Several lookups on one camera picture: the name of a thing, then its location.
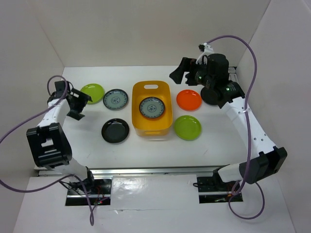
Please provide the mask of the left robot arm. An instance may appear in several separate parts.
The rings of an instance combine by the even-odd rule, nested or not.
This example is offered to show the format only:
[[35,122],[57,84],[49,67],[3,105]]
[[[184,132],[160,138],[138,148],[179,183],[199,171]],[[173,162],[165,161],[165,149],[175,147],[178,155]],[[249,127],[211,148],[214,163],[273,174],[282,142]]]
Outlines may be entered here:
[[86,194],[92,193],[96,188],[94,176],[88,167],[73,158],[71,146],[63,130],[65,118],[81,120],[85,116],[82,110],[92,99],[89,95],[71,88],[68,81],[57,81],[54,85],[55,91],[47,100],[47,113],[36,127],[26,132],[35,165],[62,175],[72,175],[72,187],[79,188]]

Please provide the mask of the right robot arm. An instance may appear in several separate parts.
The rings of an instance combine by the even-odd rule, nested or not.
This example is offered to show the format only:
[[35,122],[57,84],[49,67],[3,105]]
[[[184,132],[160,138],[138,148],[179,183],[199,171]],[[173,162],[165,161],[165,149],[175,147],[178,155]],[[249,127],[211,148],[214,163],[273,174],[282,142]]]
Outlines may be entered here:
[[253,184],[274,175],[287,158],[285,148],[277,147],[259,124],[240,85],[229,79],[228,69],[226,56],[214,53],[201,64],[184,57],[169,75],[176,84],[186,78],[187,85],[200,84],[212,93],[212,101],[225,111],[247,148],[246,162],[226,165],[213,172],[212,185],[217,190],[224,190],[229,182]]

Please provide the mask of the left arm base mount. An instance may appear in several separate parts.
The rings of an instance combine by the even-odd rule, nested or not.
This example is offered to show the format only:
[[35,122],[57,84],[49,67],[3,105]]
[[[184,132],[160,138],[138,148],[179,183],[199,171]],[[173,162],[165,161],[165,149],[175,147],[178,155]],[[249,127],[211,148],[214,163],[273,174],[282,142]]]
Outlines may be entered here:
[[[111,203],[111,178],[101,178],[91,180],[85,179],[83,183],[86,188],[91,206],[104,206]],[[87,206],[88,202],[86,194],[83,190],[81,183],[77,179],[73,182],[61,181],[60,184],[67,189],[66,206]]]

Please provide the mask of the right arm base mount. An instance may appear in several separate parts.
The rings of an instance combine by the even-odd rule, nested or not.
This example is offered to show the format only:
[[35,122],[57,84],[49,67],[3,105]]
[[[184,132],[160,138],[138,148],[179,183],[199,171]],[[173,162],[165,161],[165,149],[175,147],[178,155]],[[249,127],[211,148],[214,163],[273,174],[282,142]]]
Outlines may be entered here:
[[242,202],[242,194],[232,195],[235,181],[224,183],[216,172],[208,176],[198,176],[192,185],[197,188],[199,203],[226,203],[231,198],[235,202]]

